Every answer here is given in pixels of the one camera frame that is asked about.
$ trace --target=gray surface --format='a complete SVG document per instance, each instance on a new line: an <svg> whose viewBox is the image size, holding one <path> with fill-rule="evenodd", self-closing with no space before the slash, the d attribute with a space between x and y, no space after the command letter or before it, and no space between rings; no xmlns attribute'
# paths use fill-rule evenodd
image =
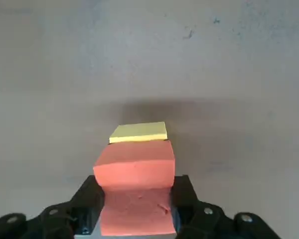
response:
<svg viewBox="0 0 299 239"><path fill-rule="evenodd" d="M299 238L299 0L0 0L0 215L154 120L201 200Z"/></svg>

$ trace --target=yellow foam block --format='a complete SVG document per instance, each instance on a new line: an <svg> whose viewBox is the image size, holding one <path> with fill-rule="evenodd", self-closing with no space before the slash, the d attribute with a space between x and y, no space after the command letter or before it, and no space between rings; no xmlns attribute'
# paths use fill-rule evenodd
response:
<svg viewBox="0 0 299 239"><path fill-rule="evenodd" d="M167 139L165 122L119 125L110 136L110 143Z"/></svg>

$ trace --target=silver screw head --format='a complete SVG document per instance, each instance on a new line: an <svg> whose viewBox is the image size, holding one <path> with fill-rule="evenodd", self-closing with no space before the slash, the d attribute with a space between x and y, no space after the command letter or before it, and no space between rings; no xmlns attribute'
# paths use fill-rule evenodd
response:
<svg viewBox="0 0 299 239"><path fill-rule="evenodd" d="M247 222L247 223L251 223L253 221L253 219L250 216L246 215L246 214L241 215L241 219L244 222Z"/></svg>
<svg viewBox="0 0 299 239"><path fill-rule="evenodd" d="M18 220L17 216L13 216L7 220L7 223L15 223Z"/></svg>
<svg viewBox="0 0 299 239"><path fill-rule="evenodd" d="M213 214L213 210L211 210L210 208L205 208L204 213L211 215L211 214Z"/></svg>
<svg viewBox="0 0 299 239"><path fill-rule="evenodd" d="M50 214L50 215L53 215L53 214L56 214L57 212L58 212L57 209L52 209L52 210L49 212L49 214Z"/></svg>

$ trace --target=red foam block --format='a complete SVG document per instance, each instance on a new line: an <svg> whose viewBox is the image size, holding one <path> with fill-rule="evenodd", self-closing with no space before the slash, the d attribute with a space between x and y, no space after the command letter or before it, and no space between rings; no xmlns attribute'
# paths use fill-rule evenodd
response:
<svg viewBox="0 0 299 239"><path fill-rule="evenodd" d="M102 235L175 233L169 206L169 192L175 175L170 141L110 144L93 170L105 191Z"/></svg>

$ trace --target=stacked blocks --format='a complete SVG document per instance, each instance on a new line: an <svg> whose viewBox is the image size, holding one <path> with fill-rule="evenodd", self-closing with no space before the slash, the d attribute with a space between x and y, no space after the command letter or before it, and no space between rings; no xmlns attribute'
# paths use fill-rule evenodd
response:
<svg viewBox="0 0 299 239"><path fill-rule="evenodd" d="M120 125L111 135L93 168L105 191L102 235L175 233L169 202L175 158L166 139L164 122Z"/></svg>

